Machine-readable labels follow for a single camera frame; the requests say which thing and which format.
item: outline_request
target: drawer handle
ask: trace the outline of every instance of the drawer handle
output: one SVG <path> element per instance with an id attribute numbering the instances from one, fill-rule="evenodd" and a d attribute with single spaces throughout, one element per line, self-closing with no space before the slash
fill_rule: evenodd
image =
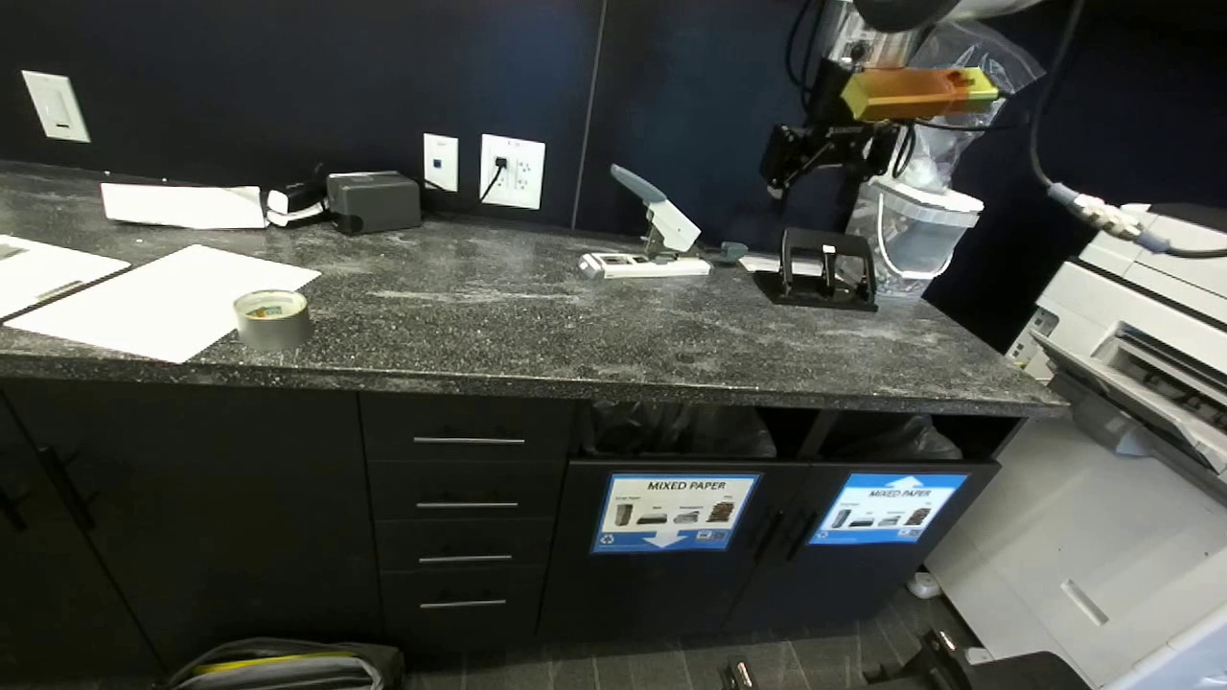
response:
<path id="1" fill-rule="evenodd" d="M 524 450 L 524 437 L 416 437 L 416 446 L 432 450 Z"/>
<path id="2" fill-rule="evenodd" d="M 424 612 L 449 612 L 449 611 L 505 611 L 505 599 L 449 599 L 449 601 L 418 601 Z"/>
<path id="3" fill-rule="evenodd" d="M 418 502 L 421 514 L 455 514 L 455 510 L 518 510 L 522 502 Z"/>
<path id="4" fill-rule="evenodd" d="M 459 555 L 418 555 L 421 567 L 449 567 L 449 562 L 514 562 L 511 552 L 459 552 Z"/>

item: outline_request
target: small black box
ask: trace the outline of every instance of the small black box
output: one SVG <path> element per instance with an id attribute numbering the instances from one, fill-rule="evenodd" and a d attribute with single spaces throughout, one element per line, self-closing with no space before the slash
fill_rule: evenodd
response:
<path id="1" fill-rule="evenodd" d="M 330 173 L 330 212 L 349 235 L 382 235 L 421 228 L 421 193 L 396 169 Z"/>

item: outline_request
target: label sticker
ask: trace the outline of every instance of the label sticker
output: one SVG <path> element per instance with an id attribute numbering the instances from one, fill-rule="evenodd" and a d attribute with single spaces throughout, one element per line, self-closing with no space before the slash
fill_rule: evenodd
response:
<path id="1" fill-rule="evenodd" d="M 730 552 L 758 477 L 614 477 L 594 552 Z"/>
<path id="2" fill-rule="evenodd" d="M 966 477 L 853 472 L 809 543 L 915 543 Z"/>

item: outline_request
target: floor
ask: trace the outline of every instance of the floor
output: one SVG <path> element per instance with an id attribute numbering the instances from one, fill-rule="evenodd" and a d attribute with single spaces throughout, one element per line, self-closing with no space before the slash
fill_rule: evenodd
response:
<path id="1" fill-rule="evenodd" d="M 900 590 L 873 621 L 812 629 L 784 639 L 706 649 L 587 649 L 570 654 L 502 654 L 412 675 L 412 690 L 726 690 L 730 665 L 747 659 L 758 690 L 849 690 L 862 671 L 905 665 L 919 631 L 966 624 L 949 601 L 915 601 Z"/>

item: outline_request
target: power cord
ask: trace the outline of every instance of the power cord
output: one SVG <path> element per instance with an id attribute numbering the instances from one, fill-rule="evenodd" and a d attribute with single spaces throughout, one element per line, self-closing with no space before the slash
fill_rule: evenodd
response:
<path id="1" fill-rule="evenodd" d="M 1139 240 L 1142 251 L 1167 253 L 1167 258 L 1185 258 L 1185 259 L 1227 258 L 1227 247 L 1173 247 L 1170 238 L 1145 229 L 1142 213 L 1124 212 L 1124 208 L 1117 208 L 1117 205 L 1107 205 L 1099 196 L 1085 196 L 1085 193 L 1048 176 L 1043 156 L 1041 156 L 1041 151 L 1043 151 L 1043 115 L 1048 115 L 1048 109 L 1051 109 L 1051 101 L 1060 91 L 1075 33 L 1083 27 L 1083 14 L 1085 14 L 1085 0 L 1075 0 L 1065 31 L 1062 31 L 1060 50 L 1055 50 L 1051 70 L 1048 70 L 1048 84 L 1043 84 L 1035 115 L 1032 115 L 1032 136 L 1026 136 L 1032 176 L 1043 183 L 1048 199 L 1055 199 L 1060 208 L 1065 208 L 1075 217 L 1090 222 L 1093 229 L 1103 229 L 1103 235 L 1124 238 L 1124 240 Z"/>
<path id="2" fill-rule="evenodd" d="M 487 179 L 483 205 L 496 193 L 496 183 L 502 179 L 505 164 L 511 164 L 505 156 L 496 156 L 496 176 Z"/>

